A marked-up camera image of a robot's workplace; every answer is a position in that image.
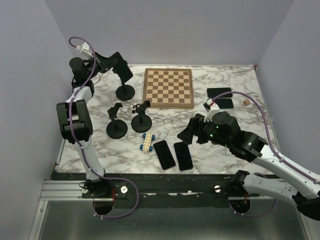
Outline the pink phone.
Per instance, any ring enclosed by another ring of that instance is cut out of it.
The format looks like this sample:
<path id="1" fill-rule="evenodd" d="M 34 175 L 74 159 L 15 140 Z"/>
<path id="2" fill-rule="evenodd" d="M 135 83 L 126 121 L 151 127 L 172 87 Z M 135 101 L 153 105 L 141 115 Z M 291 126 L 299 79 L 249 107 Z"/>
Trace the pink phone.
<path id="1" fill-rule="evenodd" d="M 165 140 L 154 143 L 153 148 L 163 170 L 170 169 L 176 165 L 169 146 Z"/>

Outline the blue phone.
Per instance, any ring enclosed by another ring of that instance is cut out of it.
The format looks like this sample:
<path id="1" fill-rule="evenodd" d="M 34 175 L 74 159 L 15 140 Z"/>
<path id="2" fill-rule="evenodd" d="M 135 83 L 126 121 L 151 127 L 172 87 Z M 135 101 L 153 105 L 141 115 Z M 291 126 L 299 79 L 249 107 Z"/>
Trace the blue phone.
<path id="1" fill-rule="evenodd" d="M 193 162 L 188 145 L 184 142 L 176 142 L 174 143 L 174 150 L 178 161 L 179 170 L 191 170 L 193 168 Z"/>

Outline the black phone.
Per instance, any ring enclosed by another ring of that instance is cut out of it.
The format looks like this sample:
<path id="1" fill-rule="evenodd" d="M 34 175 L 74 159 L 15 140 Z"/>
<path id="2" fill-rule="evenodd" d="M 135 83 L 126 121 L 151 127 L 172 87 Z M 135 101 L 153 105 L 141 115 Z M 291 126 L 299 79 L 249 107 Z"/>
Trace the black phone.
<path id="1" fill-rule="evenodd" d="M 133 77 L 133 73 L 128 67 L 127 61 L 123 59 L 119 52 L 115 52 L 110 56 L 110 58 L 117 60 L 117 63 L 114 65 L 112 71 L 119 76 L 123 83 L 129 81 Z"/>
<path id="2" fill-rule="evenodd" d="M 230 87 L 215 87 L 215 88 L 207 88 L 207 97 L 208 98 L 215 98 L 223 93 L 228 93 L 225 95 L 220 96 L 220 98 L 232 98 L 232 89 Z"/>

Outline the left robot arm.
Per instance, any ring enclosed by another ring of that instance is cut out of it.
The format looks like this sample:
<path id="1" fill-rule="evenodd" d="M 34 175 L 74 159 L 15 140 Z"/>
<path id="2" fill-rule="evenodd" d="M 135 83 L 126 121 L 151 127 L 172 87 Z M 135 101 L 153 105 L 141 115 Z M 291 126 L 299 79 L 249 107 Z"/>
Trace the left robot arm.
<path id="1" fill-rule="evenodd" d="M 95 58 L 83 60 L 74 57 L 69 61 L 73 73 L 73 93 L 65 102 L 56 105 L 59 128 L 62 137 L 76 149 L 84 165 L 86 180 L 80 184 L 87 198 L 111 198 L 113 189 L 104 179 L 105 169 L 98 160 L 92 143 L 93 124 L 87 103 L 94 96 L 92 81 L 98 73 L 106 73 L 120 62 L 118 52 L 104 57 L 97 52 Z"/>

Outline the teal phone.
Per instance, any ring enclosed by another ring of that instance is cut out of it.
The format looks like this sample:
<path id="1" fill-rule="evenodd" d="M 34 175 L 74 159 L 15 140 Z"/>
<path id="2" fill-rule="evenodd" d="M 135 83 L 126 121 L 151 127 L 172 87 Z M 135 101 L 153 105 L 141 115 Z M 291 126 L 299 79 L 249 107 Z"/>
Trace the teal phone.
<path id="1" fill-rule="evenodd" d="M 218 98 L 215 103 L 221 110 L 231 110 L 234 108 L 233 100 L 231 98 Z"/>

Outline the black stand for pink phone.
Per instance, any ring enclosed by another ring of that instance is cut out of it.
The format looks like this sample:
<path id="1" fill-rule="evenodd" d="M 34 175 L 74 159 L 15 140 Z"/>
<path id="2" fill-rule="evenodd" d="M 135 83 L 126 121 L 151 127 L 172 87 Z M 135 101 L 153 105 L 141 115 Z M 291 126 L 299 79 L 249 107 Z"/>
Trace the black stand for pink phone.
<path id="1" fill-rule="evenodd" d="M 106 133 L 111 139 L 120 139 L 128 132 L 127 124 L 123 120 L 117 119 L 118 110 L 122 107 L 122 103 L 117 102 L 107 111 L 111 122 L 106 127 Z"/>

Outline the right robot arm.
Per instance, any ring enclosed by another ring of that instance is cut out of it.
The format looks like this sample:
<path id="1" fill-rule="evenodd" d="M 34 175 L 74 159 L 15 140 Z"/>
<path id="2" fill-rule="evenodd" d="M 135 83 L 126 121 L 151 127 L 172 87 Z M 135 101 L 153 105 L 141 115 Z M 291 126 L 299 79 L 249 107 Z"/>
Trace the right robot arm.
<path id="1" fill-rule="evenodd" d="M 198 144 L 212 142 L 229 149 L 232 155 L 261 166 L 279 177 L 266 179 L 238 171 L 230 183 L 230 191 L 241 196 L 245 192 L 272 197 L 296 206 L 306 217 L 320 219 L 320 176 L 297 164 L 259 135 L 242 130 L 237 119 L 226 111 L 218 112 L 210 120 L 203 116 L 192 117 L 177 137 L 190 145 L 193 137 Z"/>

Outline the black stand with blue phone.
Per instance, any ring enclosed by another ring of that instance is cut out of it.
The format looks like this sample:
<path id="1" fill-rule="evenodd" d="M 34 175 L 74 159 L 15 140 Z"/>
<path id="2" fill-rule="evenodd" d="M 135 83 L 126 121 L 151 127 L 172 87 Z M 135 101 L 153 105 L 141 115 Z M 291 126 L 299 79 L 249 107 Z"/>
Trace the black stand with blue phone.
<path id="1" fill-rule="evenodd" d="M 145 100 L 142 104 L 133 106 L 132 113 L 137 114 L 131 120 L 131 127 L 137 133 L 145 133 L 152 127 L 151 118 L 146 115 L 146 109 L 151 106 L 149 100 Z"/>

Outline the black round phone stand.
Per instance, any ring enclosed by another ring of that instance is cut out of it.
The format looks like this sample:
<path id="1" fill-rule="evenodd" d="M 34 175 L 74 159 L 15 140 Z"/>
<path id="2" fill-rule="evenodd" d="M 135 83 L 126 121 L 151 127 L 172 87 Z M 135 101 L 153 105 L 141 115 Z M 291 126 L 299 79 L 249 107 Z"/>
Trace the black round phone stand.
<path id="1" fill-rule="evenodd" d="M 131 72 L 131 70 L 128 67 L 114 67 L 112 71 L 118 75 L 121 82 L 121 86 L 119 86 L 116 90 L 117 98 L 121 101 L 132 99 L 135 95 L 135 89 L 131 85 L 126 84 L 126 82 L 133 77 L 133 73 Z"/>

